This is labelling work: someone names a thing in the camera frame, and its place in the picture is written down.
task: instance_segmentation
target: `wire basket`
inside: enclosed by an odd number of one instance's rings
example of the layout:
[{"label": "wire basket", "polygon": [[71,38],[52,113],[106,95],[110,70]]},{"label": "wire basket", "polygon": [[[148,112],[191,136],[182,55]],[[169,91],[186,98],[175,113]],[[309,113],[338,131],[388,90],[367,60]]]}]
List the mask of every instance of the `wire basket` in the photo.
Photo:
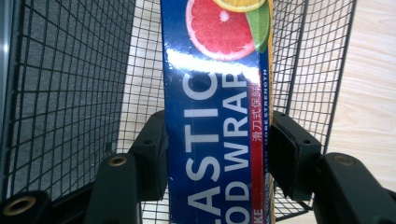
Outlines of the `wire basket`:
[{"label": "wire basket", "polygon": [[[274,105],[326,152],[354,0],[274,0]],[[163,109],[159,0],[14,1],[1,141],[1,199],[43,189],[52,200],[92,182]],[[142,205],[168,223],[169,197]],[[281,199],[277,220],[309,210]]]}]

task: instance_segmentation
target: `red stripe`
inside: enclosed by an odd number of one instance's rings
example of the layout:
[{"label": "red stripe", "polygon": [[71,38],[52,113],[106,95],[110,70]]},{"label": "red stripe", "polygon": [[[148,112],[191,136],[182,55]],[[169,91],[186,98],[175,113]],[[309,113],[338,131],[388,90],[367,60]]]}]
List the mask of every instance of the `red stripe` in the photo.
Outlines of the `red stripe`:
[{"label": "red stripe", "polygon": [[251,205],[252,220],[250,223],[264,223],[264,169],[263,169],[263,115],[262,85],[250,80],[250,161],[251,161]]}]

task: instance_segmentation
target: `beige floor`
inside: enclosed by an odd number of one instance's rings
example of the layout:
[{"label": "beige floor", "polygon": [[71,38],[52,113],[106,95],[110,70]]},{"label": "beige floor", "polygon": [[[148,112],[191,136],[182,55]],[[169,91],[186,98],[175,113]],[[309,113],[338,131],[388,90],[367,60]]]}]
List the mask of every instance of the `beige floor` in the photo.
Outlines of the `beige floor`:
[{"label": "beige floor", "polygon": [[[358,0],[329,151],[396,190],[396,1]],[[282,224],[316,223],[313,213]]]}]

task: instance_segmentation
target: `shopping cart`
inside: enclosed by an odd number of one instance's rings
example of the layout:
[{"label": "shopping cart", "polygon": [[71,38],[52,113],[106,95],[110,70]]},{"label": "shopping cart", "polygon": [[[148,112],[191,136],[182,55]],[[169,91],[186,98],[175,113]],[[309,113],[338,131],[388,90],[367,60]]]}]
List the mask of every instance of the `shopping cart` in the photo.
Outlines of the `shopping cart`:
[{"label": "shopping cart", "polygon": [[[163,105],[157,0],[8,0],[4,4],[0,199],[45,190],[53,200],[127,152]],[[274,0],[274,106],[326,153],[356,1]],[[165,193],[144,223],[168,223]],[[277,220],[310,202],[275,195]]]}]

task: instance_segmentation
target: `metal grid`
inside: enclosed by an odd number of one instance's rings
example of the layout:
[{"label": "metal grid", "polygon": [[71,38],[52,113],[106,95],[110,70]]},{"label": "metal grid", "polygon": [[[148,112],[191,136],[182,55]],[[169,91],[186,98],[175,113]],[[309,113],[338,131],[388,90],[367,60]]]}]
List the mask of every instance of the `metal grid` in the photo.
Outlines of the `metal grid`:
[{"label": "metal grid", "polygon": [[[163,109],[158,0],[31,0],[16,4],[2,138],[3,197],[52,199],[94,180]],[[274,103],[325,150],[342,76],[353,0],[275,0]],[[308,207],[281,199],[277,220]],[[144,223],[168,223],[169,197],[143,203]]]}]

